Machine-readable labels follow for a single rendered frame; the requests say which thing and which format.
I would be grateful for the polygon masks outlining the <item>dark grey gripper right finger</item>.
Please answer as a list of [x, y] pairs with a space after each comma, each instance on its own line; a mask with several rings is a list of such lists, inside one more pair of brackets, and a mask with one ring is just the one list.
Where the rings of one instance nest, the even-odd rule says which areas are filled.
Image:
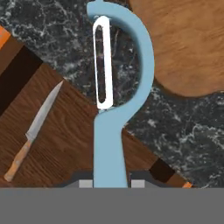
[[149, 171], [132, 171], [129, 177], [131, 188], [167, 187], [167, 184], [155, 180]]

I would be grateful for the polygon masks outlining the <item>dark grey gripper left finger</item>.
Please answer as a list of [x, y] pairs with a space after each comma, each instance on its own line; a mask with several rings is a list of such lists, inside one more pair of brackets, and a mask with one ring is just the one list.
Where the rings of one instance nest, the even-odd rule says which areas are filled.
[[93, 187], [93, 172], [92, 171], [76, 171], [70, 179], [55, 185], [61, 187], [77, 187], [77, 188], [92, 188]]

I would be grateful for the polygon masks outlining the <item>light blue peeler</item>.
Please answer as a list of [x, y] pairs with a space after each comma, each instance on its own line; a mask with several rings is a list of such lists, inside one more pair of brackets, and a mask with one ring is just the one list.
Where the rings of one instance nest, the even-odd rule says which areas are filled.
[[[87, 4], [87, 16], [93, 28], [102, 28], [105, 73], [105, 100], [96, 103], [99, 114], [94, 119], [94, 188], [126, 188], [128, 186], [123, 155], [124, 124], [144, 105], [154, 79], [154, 52], [150, 35], [141, 19], [129, 9], [105, 0]], [[110, 25], [116, 25], [136, 42], [140, 62], [140, 81], [134, 96], [116, 107], [113, 100]]]

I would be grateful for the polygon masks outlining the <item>dark striped wooden cutting board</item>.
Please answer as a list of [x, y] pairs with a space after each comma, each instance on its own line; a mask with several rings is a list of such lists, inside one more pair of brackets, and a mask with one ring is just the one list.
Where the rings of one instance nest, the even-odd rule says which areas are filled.
[[[11, 182], [4, 174], [50, 91], [62, 87]], [[50, 187], [92, 177], [94, 106], [0, 25], [0, 187]]]

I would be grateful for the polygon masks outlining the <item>light round wooden cutting board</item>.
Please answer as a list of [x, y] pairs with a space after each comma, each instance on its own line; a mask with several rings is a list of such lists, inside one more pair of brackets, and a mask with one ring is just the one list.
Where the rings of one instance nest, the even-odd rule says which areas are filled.
[[154, 46], [156, 80], [176, 95], [224, 91], [224, 0], [129, 0]]

